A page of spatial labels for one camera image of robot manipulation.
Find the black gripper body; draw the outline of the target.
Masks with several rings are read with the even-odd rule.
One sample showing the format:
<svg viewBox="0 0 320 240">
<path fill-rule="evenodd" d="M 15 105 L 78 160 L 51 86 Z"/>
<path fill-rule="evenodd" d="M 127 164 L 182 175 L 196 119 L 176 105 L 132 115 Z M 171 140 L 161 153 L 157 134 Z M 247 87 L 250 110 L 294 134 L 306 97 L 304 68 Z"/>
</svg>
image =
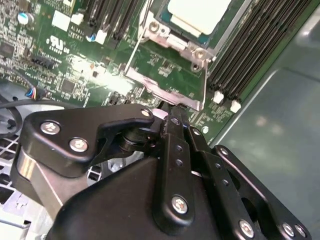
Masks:
<svg viewBox="0 0 320 240">
<path fill-rule="evenodd" d="M 58 212 L 49 240 L 169 240 L 152 215 L 159 161 L 138 160 L 69 199 Z M 203 180 L 192 176 L 195 218 L 177 240 L 231 240 L 233 231 L 214 216 Z"/>
</svg>

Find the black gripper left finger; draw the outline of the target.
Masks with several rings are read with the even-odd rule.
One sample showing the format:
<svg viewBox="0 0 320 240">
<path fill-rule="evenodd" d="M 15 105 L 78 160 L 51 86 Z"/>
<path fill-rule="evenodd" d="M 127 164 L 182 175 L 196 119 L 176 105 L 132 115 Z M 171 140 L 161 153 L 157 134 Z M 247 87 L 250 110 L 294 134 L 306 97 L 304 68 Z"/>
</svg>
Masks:
<svg viewBox="0 0 320 240">
<path fill-rule="evenodd" d="M 123 104 L 31 113 L 19 136 L 13 183 L 38 198 L 54 223 L 76 194 L 154 158 L 153 219 L 160 230 L 186 230 L 195 220 L 195 197 L 190 147 L 175 107 Z"/>
</svg>

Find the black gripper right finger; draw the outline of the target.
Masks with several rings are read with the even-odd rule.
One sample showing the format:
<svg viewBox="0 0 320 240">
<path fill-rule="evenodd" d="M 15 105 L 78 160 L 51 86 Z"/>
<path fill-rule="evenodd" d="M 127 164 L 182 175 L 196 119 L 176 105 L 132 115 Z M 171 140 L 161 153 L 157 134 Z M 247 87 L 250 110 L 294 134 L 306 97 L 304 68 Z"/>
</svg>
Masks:
<svg viewBox="0 0 320 240">
<path fill-rule="evenodd" d="M 183 125 L 191 168 L 202 176 L 221 239 L 312 239 L 304 224 L 227 147 L 208 146 L 183 107 L 176 106 L 174 114 Z"/>
</svg>

